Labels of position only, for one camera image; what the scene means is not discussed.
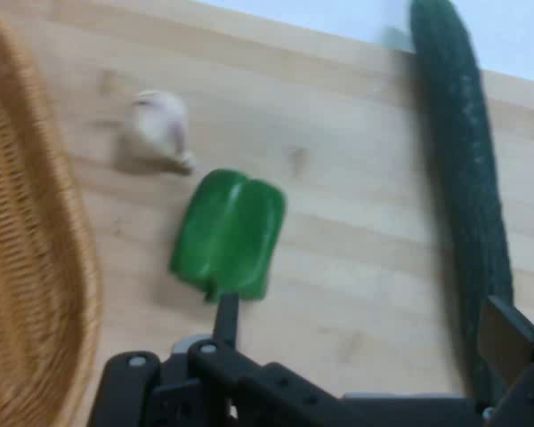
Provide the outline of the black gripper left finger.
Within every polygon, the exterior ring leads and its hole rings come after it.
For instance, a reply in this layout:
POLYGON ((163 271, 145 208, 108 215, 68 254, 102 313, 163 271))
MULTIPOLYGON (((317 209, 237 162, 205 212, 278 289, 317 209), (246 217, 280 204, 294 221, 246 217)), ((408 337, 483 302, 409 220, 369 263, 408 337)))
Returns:
POLYGON ((168 360, 147 351, 109 359, 90 426, 340 426, 341 402, 280 364, 236 349, 239 297, 219 302, 211 337, 168 360))

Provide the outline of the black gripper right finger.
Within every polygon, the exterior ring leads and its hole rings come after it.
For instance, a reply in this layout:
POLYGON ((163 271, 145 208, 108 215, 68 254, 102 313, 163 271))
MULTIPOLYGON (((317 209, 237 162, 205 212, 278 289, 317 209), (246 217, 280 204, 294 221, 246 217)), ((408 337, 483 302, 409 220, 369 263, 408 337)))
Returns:
POLYGON ((481 356, 508 386, 486 424, 534 427, 534 325, 491 296, 481 312, 477 343, 481 356))

